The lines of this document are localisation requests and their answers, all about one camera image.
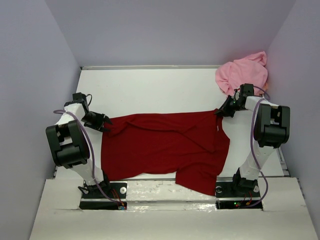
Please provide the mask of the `red t shirt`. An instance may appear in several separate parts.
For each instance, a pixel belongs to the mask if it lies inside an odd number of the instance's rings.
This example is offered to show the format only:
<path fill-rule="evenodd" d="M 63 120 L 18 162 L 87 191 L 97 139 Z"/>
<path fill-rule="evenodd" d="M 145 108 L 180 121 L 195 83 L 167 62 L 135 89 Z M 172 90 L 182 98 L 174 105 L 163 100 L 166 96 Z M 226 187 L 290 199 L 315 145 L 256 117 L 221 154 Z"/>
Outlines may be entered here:
<path fill-rule="evenodd" d="M 115 117 L 102 135 L 100 162 L 111 181 L 175 173 L 175 182 L 212 196 L 230 146 L 215 110 Z"/>

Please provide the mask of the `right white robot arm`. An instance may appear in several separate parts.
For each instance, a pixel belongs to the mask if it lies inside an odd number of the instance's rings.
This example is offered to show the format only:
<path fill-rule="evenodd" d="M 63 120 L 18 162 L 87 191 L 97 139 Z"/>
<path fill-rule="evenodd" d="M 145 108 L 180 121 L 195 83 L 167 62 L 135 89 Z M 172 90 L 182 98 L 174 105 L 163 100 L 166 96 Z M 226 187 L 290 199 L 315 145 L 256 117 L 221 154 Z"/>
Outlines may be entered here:
<path fill-rule="evenodd" d="M 258 178 L 272 153 L 287 143 L 290 137 L 291 109 L 269 102 L 269 96 L 255 95 L 257 87 L 244 83 L 229 95 L 216 115 L 233 117 L 237 111 L 252 112 L 250 125 L 250 153 L 237 169 L 231 182 L 216 186 L 216 196 L 241 198 L 259 193 Z"/>

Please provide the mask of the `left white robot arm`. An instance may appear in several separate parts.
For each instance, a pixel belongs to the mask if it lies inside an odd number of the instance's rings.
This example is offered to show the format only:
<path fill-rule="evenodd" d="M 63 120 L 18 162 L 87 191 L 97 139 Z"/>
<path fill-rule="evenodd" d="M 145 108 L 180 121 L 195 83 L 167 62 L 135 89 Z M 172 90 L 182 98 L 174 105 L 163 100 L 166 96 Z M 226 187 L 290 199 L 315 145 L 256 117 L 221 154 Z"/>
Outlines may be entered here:
<path fill-rule="evenodd" d="M 91 111 L 88 95 L 77 92 L 63 109 L 55 110 L 61 117 L 57 123 L 45 129 L 52 159 L 56 166 L 76 172 L 84 181 L 80 191 L 85 195 L 107 197 L 112 190 L 110 180 L 95 164 L 93 144 L 86 128 L 104 133 L 111 125 L 108 116 Z"/>

